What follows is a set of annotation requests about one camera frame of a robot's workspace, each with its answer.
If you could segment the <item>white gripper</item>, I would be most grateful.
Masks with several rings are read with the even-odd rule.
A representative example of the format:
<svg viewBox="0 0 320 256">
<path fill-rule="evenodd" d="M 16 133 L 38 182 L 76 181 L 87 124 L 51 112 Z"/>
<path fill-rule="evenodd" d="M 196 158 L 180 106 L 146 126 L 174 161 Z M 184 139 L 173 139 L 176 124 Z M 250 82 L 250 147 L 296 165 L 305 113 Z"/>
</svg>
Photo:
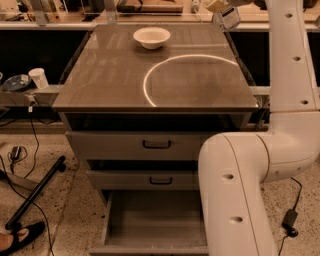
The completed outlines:
<svg viewBox="0 0 320 256">
<path fill-rule="evenodd" d="M 230 7 L 230 4 L 233 6 L 243 6 L 251 4 L 254 0 L 206 0 L 204 7 L 212 12 L 218 13 L 225 11 Z"/>
</svg>

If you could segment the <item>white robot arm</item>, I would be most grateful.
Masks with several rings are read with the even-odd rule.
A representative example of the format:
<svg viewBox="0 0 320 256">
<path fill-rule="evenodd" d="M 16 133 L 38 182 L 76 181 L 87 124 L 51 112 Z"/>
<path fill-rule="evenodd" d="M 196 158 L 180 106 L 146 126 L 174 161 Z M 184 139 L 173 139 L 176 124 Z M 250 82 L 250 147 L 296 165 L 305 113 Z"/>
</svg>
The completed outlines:
<svg viewBox="0 0 320 256">
<path fill-rule="evenodd" d="M 269 13 L 269 128 L 214 135 L 199 154 L 209 256 L 277 256 L 260 185 L 302 172 L 319 155 L 319 93 L 303 0 L 265 2 Z"/>
</svg>

